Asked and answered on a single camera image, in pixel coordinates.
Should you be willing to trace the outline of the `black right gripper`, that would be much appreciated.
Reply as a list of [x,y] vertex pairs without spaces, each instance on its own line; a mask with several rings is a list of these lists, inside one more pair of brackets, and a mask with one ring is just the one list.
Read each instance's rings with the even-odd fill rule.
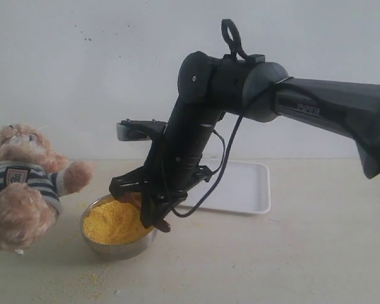
[[111,179],[110,194],[120,199],[127,193],[140,193],[144,228],[169,229],[165,217],[187,199],[192,188],[212,177],[212,170],[200,165],[205,144],[193,146],[185,139],[154,140],[143,166]]

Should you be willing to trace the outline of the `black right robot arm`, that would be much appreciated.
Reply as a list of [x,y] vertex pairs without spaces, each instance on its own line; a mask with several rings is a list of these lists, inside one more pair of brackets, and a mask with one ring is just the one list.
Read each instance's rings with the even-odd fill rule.
[[123,120],[117,125],[121,141],[151,141],[144,164],[112,178],[109,186],[118,200],[128,193],[141,195],[145,227],[159,227],[190,189],[210,179],[212,171],[200,160],[226,113],[257,122],[285,116],[349,137],[365,176],[380,175],[380,85],[297,79],[262,55],[238,60],[195,52],[180,66],[177,87],[167,122]]

